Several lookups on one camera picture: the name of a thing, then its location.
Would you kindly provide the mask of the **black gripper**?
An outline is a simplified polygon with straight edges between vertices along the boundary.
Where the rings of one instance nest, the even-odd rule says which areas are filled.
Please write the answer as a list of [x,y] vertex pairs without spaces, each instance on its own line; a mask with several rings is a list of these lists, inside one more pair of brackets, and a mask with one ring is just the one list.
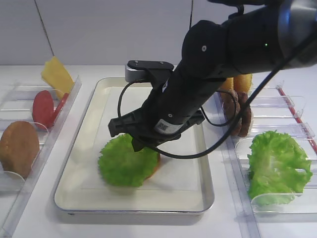
[[111,137],[131,135],[135,152],[155,148],[179,139],[182,132],[200,124],[204,117],[199,108],[205,101],[206,81],[189,75],[179,65],[165,83],[152,87],[140,108],[111,119],[109,133]]

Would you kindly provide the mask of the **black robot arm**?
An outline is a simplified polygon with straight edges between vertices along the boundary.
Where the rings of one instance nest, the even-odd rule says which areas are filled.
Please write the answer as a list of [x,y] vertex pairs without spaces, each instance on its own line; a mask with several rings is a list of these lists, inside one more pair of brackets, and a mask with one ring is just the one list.
[[142,106],[111,119],[111,136],[128,133],[135,151],[179,139],[204,120],[202,104],[229,77],[302,68],[317,62],[317,44],[298,55],[295,48],[317,30],[314,0],[254,0],[259,9],[243,12],[244,0],[227,0],[238,12],[222,24],[201,20],[187,32],[181,61],[130,60],[128,82],[149,82],[152,90]]

